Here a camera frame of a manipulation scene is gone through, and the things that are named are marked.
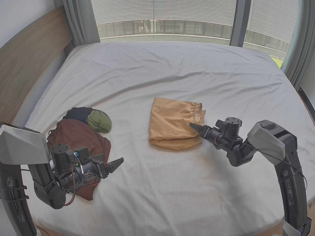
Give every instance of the dark baseboard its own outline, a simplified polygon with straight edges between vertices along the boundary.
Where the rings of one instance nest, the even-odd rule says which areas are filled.
[[[303,99],[305,105],[307,106],[311,116],[313,117],[313,120],[315,120],[315,109],[313,108],[312,103],[310,102],[310,100],[308,99],[308,97],[306,96],[305,92],[303,91],[301,87],[299,89],[299,94],[301,98]]]

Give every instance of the white bed sheet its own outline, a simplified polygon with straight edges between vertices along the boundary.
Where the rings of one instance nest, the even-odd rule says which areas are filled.
[[[315,197],[315,128],[300,97],[266,54],[180,41],[96,43],[75,48],[27,127],[46,134],[72,107],[105,111],[109,161],[124,163],[102,180],[93,201],[76,197],[54,210],[35,196],[23,172],[34,222],[64,235],[252,235],[284,214],[274,166],[260,153],[232,167],[203,141],[179,152],[149,144],[154,97],[202,102],[205,124],[235,116],[240,136],[268,119],[298,138],[298,155]]]

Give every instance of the tan shorts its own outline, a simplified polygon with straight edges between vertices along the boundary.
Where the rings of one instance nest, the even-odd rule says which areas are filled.
[[[205,113],[201,103],[154,98],[149,143],[174,150],[201,143],[202,138],[189,123],[203,125]]]

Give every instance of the wooden bed frame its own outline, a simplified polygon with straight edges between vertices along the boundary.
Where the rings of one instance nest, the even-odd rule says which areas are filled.
[[[0,49],[0,121],[12,124],[42,73],[62,50],[71,51],[72,39],[64,8],[60,6],[25,27]],[[308,214],[314,218],[309,236],[315,236],[315,205],[309,207]],[[282,234],[281,224],[256,236],[273,234]],[[61,234],[50,230],[49,235]]]

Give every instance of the green clothing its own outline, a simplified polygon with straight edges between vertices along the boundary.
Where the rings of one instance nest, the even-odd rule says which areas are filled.
[[[88,115],[87,123],[97,132],[108,133],[112,128],[112,121],[100,110],[93,109]]]

